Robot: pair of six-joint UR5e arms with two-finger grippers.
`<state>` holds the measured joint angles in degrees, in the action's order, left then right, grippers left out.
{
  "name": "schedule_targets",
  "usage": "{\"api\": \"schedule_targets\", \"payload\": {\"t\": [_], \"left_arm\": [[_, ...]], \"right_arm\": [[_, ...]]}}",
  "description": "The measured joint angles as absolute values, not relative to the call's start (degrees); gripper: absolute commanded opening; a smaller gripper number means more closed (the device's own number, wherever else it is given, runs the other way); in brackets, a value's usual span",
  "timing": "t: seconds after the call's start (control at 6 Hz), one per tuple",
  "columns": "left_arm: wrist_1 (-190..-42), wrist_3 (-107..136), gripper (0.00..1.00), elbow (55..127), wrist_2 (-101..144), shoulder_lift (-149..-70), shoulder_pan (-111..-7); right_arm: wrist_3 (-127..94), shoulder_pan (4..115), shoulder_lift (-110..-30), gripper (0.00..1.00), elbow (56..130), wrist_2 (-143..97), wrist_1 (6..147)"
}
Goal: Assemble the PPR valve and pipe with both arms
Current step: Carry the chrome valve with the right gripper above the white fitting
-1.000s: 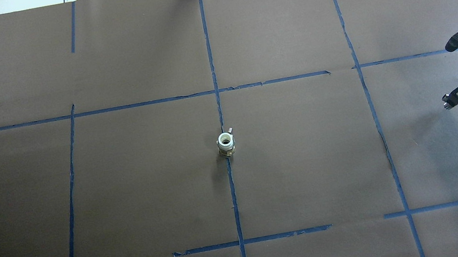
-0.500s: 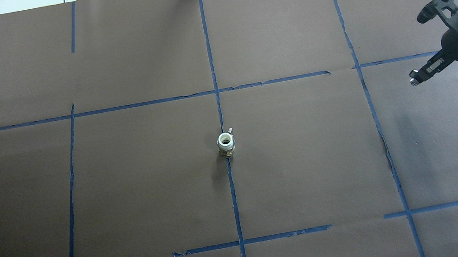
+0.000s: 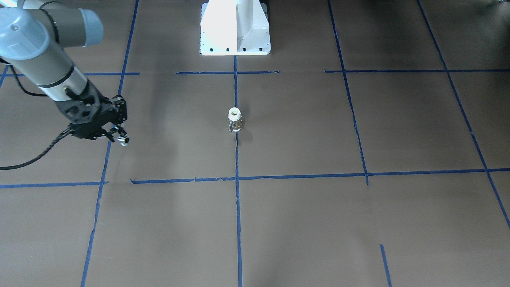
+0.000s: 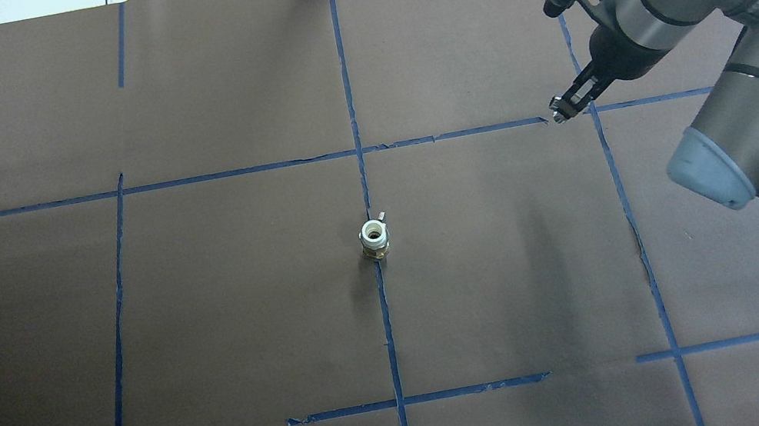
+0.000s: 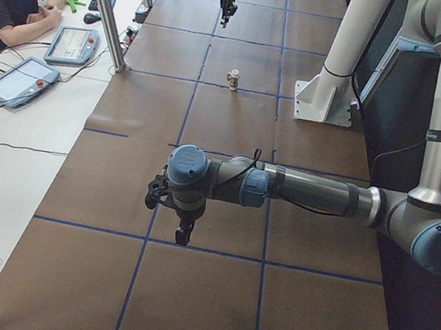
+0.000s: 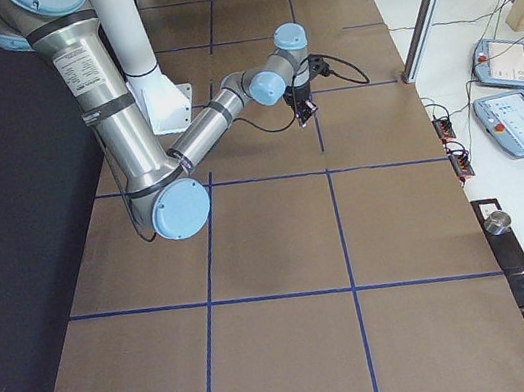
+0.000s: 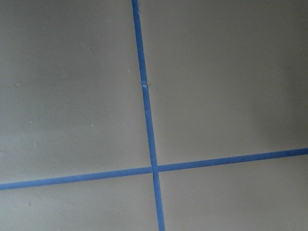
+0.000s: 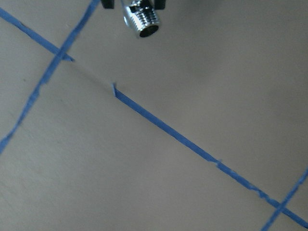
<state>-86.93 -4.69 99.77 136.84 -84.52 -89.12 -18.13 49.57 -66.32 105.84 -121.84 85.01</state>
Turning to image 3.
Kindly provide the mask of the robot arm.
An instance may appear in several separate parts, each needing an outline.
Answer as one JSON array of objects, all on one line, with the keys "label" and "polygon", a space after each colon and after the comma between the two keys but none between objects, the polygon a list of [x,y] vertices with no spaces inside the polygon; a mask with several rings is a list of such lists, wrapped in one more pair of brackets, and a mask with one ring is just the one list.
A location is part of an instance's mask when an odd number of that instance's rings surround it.
[{"label": "robot arm", "polygon": [[51,98],[69,120],[68,133],[129,143],[122,96],[107,98],[65,52],[99,44],[104,27],[91,10],[54,0],[2,0],[1,58]]}]

